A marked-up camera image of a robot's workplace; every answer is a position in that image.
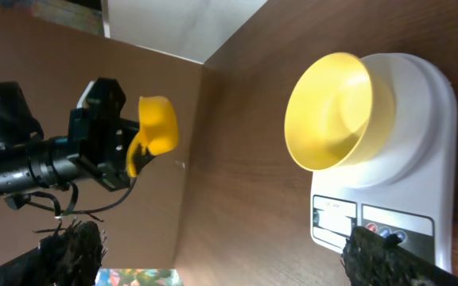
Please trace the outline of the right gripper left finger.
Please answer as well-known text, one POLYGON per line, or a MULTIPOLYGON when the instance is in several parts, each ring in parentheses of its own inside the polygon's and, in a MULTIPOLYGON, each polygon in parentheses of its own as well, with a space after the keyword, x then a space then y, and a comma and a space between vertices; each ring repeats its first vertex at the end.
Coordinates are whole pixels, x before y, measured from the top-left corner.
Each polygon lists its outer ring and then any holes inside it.
POLYGON ((92 286, 107 251, 93 221, 57 227, 38 247, 0 265, 0 286, 92 286))

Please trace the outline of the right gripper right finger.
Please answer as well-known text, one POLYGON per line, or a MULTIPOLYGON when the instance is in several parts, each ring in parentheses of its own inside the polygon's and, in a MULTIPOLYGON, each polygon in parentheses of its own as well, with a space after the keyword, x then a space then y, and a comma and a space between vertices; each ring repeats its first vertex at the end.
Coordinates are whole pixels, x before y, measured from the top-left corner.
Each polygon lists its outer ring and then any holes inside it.
POLYGON ((458 276, 399 246, 396 234, 386 238, 357 226, 341 254, 352 286, 458 286, 458 276))

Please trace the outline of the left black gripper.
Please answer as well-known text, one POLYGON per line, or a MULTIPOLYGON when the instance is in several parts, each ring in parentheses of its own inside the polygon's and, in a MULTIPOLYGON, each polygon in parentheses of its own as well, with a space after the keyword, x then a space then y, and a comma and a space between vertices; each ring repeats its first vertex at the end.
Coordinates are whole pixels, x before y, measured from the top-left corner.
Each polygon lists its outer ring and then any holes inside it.
POLYGON ((138 131, 137 122, 121 117, 126 96, 115 79, 99 78, 70 111, 68 143, 72 161, 81 173, 108 191, 130 186, 126 152, 138 131))

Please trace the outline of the yellow plastic measuring scoop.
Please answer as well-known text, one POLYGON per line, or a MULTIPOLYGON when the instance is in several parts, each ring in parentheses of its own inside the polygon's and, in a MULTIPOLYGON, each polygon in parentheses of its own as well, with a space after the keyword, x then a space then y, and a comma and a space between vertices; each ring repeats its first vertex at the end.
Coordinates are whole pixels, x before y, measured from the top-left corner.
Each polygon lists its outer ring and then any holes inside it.
POLYGON ((126 152, 128 176, 138 177, 146 165, 146 155, 156 157, 168 153, 178 142, 179 129, 173 104, 164 96, 140 97, 138 132, 126 152))

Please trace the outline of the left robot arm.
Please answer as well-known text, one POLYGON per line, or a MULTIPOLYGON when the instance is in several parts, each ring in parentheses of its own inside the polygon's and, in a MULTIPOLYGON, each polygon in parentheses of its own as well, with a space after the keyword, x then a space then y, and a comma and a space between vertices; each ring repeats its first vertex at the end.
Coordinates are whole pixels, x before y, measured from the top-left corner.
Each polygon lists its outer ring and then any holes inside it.
POLYGON ((16 82, 0 82, 0 197, 19 210, 29 205, 55 217, 77 215, 77 181, 130 194, 126 165, 137 122, 121 118, 126 96, 115 79, 88 84, 72 109, 65 136, 45 138, 16 82))

